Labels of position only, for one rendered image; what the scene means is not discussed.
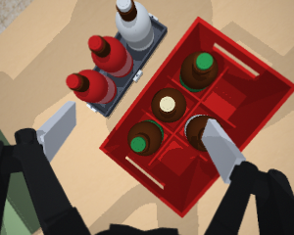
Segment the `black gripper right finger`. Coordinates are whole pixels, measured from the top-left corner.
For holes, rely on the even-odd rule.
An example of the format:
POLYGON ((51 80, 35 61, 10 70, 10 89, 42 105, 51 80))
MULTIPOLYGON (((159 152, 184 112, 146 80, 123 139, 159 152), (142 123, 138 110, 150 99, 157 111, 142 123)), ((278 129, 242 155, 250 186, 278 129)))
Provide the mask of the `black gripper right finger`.
POLYGON ((286 175, 247 162, 215 119, 208 118, 201 140, 223 183, 229 184, 204 235, 238 235, 251 193, 260 235, 294 235, 294 194, 286 175))

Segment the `white bottle with brown band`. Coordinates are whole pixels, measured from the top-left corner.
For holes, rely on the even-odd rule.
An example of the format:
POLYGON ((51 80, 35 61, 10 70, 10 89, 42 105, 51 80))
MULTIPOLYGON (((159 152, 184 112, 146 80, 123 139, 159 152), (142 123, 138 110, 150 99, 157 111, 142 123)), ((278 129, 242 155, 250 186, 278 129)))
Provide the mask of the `white bottle with brown band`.
POLYGON ((116 26, 128 46, 136 51, 147 49, 154 31, 146 8, 133 0, 117 0, 116 26))

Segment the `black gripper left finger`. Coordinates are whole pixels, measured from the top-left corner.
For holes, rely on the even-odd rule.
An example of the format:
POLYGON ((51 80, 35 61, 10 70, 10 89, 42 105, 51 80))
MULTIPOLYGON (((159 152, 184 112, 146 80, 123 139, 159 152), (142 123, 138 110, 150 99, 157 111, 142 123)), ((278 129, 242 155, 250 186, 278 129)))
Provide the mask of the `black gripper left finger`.
POLYGON ((91 235, 50 165, 75 126, 76 104, 68 101, 37 130, 16 131, 17 145, 0 140, 0 231, 11 173, 22 172, 43 235, 91 235))

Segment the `brown bottle with white cap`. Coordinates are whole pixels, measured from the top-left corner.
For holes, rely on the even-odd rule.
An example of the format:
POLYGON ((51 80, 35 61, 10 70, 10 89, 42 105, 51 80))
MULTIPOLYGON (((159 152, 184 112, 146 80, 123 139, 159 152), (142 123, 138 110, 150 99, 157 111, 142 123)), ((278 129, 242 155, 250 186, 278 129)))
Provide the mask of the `brown bottle with white cap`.
POLYGON ((202 152, 208 152, 201 140, 208 118, 215 119, 222 127, 221 123, 216 118, 205 115, 192 116, 187 120, 187 122, 184 125, 184 133, 189 144, 196 150, 202 152))

